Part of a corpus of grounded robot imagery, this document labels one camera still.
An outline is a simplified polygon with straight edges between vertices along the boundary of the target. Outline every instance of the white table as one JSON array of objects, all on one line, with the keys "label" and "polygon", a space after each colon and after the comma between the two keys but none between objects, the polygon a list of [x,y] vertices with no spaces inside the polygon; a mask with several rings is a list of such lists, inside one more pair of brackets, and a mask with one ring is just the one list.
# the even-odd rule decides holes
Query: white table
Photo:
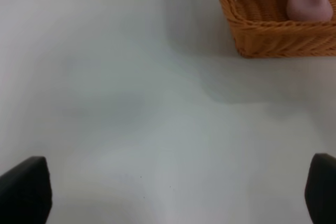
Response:
[{"label": "white table", "polygon": [[49,224],[307,224],[336,58],[246,60],[218,0],[0,0],[0,171],[45,155]]}]

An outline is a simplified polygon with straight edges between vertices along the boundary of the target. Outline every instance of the wicker basket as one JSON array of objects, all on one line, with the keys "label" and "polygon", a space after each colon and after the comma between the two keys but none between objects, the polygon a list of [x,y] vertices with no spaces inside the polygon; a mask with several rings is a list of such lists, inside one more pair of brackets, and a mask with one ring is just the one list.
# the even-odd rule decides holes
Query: wicker basket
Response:
[{"label": "wicker basket", "polygon": [[336,56],[336,0],[330,22],[294,22],[287,0],[220,0],[237,50],[247,58]]}]

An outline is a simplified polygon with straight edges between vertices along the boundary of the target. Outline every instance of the pink ball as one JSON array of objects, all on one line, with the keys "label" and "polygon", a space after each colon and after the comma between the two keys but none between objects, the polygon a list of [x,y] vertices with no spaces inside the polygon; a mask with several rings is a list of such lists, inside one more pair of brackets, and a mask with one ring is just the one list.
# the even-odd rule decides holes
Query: pink ball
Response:
[{"label": "pink ball", "polygon": [[330,21],[333,9],[329,0],[288,0],[287,15],[295,21]]}]

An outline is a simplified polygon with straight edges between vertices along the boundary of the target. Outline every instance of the black object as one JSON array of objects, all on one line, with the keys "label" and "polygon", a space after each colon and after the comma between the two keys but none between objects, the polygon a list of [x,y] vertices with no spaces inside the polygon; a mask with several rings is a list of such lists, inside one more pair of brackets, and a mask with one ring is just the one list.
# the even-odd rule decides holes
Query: black object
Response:
[{"label": "black object", "polygon": [[311,161],[304,193],[314,224],[336,223],[336,159],[316,154]]},{"label": "black object", "polygon": [[45,224],[51,197],[46,159],[23,161],[0,177],[0,223]]}]

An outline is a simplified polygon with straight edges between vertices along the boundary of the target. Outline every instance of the white surface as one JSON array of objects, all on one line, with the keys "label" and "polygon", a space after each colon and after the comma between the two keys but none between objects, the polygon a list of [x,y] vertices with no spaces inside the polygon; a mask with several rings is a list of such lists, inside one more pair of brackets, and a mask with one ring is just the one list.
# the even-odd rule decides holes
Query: white surface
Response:
[{"label": "white surface", "polygon": [[45,155],[49,224],[307,224],[336,58],[245,60],[218,0],[0,0],[0,171]]}]

